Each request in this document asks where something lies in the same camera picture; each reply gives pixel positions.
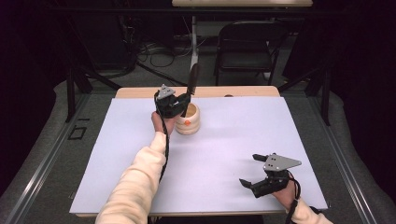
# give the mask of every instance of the human arm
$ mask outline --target human arm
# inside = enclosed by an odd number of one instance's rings
[[[96,223],[147,223],[151,201],[159,186],[166,135],[158,114],[153,112],[154,139],[149,147],[141,148],[132,164],[124,171],[96,218]],[[168,133],[173,131],[175,119],[166,119]]]
[[[289,180],[288,185],[273,195],[277,200],[286,208],[287,212],[290,210],[290,206],[294,201],[295,187],[294,183]],[[291,217],[291,220],[297,224],[330,224],[330,222],[323,214],[316,214],[303,200],[299,198],[297,206]]]

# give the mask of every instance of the chair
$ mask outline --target chair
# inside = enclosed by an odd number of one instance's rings
[[[288,32],[280,21],[236,21],[224,26],[219,32],[216,86],[220,71],[270,73],[271,85],[279,48]]]

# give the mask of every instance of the white table surface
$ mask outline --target white table surface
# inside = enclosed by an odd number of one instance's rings
[[[201,128],[173,132],[169,162],[154,198],[152,216],[264,214],[284,211],[272,196],[256,199],[239,178],[263,180],[263,162],[252,154],[276,153],[302,162],[290,168],[302,197],[317,209],[327,204],[283,97],[193,98]],[[136,152],[154,130],[153,99],[113,99],[92,150],[70,213],[96,215]]]

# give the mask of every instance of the sleeve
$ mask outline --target sleeve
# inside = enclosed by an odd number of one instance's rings
[[[165,164],[166,135],[156,132],[149,147],[136,154],[102,207],[95,223],[147,223]]]
[[[323,214],[316,214],[306,205],[304,200],[300,198],[291,220],[297,224],[331,224]]]

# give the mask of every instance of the white cup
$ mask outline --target white cup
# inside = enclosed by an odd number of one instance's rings
[[[185,118],[179,117],[176,120],[175,129],[181,134],[193,134],[198,132],[200,128],[200,110],[199,107],[193,103],[187,106],[187,113]]]

